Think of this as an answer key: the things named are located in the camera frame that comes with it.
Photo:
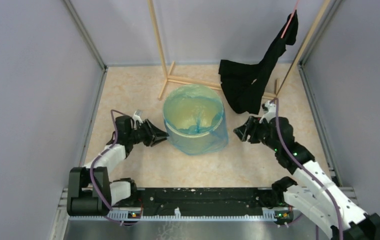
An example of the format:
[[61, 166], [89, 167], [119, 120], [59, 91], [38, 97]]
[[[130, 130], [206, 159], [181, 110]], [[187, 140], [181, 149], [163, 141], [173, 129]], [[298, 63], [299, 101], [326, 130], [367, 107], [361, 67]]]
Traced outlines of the blue plastic trash bag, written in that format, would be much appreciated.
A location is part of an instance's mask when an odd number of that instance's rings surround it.
[[219, 152], [229, 143], [222, 99], [205, 85], [173, 90], [164, 101], [162, 115], [167, 140], [189, 156]]

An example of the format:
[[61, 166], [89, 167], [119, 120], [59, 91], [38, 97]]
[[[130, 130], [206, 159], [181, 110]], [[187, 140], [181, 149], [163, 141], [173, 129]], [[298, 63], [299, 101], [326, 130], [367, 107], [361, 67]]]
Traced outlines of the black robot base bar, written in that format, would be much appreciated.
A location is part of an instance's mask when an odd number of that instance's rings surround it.
[[273, 218], [298, 216], [270, 187], [138, 188], [114, 207], [137, 208], [145, 217], [171, 216], [175, 209], [184, 217], [262, 216], [268, 210]]

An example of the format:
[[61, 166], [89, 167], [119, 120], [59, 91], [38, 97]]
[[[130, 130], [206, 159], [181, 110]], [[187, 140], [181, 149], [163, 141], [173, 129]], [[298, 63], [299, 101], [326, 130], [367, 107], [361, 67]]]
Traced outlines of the yellow paper trash bin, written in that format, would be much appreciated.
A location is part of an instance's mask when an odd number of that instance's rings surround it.
[[226, 122], [221, 97], [201, 84], [188, 84], [171, 91], [164, 100], [162, 116], [168, 130], [190, 138], [221, 131]]

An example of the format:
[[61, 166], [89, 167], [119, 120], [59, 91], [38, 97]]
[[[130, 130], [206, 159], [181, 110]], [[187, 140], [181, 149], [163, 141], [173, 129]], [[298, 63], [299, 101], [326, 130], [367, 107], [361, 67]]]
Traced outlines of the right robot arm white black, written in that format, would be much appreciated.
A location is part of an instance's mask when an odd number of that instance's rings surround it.
[[380, 239], [380, 216], [367, 213], [341, 191], [313, 154], [295, 140], [287, 118], [250, 116], [233, 132], [242, 142], [272, 149], [278, 163], [291, 174], [272, 184], [275, 205], [297, 208], [331, 240]]

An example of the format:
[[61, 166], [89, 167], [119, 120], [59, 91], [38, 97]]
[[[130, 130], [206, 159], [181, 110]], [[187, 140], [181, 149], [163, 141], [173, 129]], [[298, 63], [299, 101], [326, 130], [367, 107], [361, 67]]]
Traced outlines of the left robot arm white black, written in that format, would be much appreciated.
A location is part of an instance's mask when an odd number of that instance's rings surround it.
[[110, 173], [129, 157], [135, 145], [154, 147], [169, 137], [150, 120], [141, 120], [137, 115], [117, 116], [113, 126], [104, 149], [91, 162], [69, 172], [66, 210], [70, 216], [106, 217], [119, 202], [134, 206], [139, 198], [135, 181], [131, 178], [111, 181]]

